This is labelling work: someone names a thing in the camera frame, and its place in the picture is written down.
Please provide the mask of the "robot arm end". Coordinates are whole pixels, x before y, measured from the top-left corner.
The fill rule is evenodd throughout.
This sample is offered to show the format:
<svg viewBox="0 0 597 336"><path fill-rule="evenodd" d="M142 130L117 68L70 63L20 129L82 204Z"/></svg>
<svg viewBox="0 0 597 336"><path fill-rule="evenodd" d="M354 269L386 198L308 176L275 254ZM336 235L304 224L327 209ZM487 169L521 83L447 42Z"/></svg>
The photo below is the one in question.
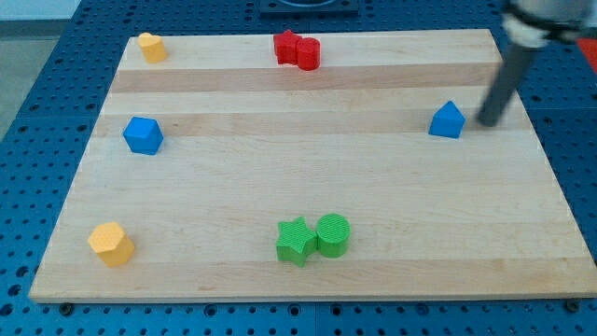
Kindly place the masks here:
<svg viewBox="0 0 597 336"><path fill-rule="evenodd" d="M513 43L533 49L595 38L596 0L506 0L503 27Z"/></svg>

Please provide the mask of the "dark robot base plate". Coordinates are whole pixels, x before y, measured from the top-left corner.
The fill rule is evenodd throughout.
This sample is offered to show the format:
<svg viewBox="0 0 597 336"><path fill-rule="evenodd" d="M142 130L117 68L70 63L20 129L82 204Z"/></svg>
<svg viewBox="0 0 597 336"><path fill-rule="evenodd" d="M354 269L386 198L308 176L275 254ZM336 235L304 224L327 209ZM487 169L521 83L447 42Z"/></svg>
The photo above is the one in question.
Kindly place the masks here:
<svg viewBox="0 0 597 336"><path fill-rule="evenodd" d="M258 0L261 16L357 14L359 0Z"/></svg>

